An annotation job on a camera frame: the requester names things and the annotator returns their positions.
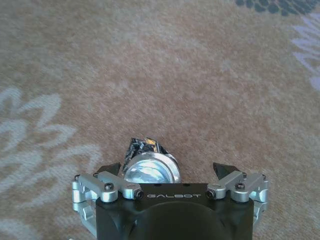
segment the logo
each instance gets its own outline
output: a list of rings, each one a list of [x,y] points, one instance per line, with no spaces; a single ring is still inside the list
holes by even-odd
[[[164,198],[164,199],[191,199],[191,198],[199,198],[201,194],[148,194],[146,197],[150,199]]]

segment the dark blue pattern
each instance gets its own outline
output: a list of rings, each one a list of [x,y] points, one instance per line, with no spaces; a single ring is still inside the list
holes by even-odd
[[[268,11],[282,16],[305,15],[315,9],[320,0],[235,0],[238,6],[246,6],[248,9],[254,8],[258,13]]]

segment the silver metal bracket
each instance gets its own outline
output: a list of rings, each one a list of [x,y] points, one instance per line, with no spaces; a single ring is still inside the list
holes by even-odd
[[[96,216],[88,201],[100,198],[104,203],[112,203],[118,199],[118,192],[129,200],[135,200],[143,195],[138,183],[125,181],[107,171],[96,173],[95,177],[87,173],[75,176],[72,182],[73,210],[78,212],[82,224],[95,237],[97,237]]]
[[[208,184],[207,190],[214,199],[223,199],[227,191],[231,198],[238,203],[246,203],[249,199],[254,202],[253,226],[255,227],[261,218],[261,213],[268,206],[269,181],[260,173],[246,175],[241,171],[233,171],[220,179],[217,184]]]

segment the floor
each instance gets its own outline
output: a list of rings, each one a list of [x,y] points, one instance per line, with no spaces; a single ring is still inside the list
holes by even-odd
[[[0,238],[93,239],[73,176],[149,136],[184,183],[264,173],[254,240],[318,239],[318,2],[2,0]]]

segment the floral carpet pattern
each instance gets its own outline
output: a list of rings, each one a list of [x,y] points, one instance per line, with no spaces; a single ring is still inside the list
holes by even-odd
[[[0,1],[0,239],[92,240],[75,174],[157,139],[270,179],[254,240],[320,232],[318,0]]]

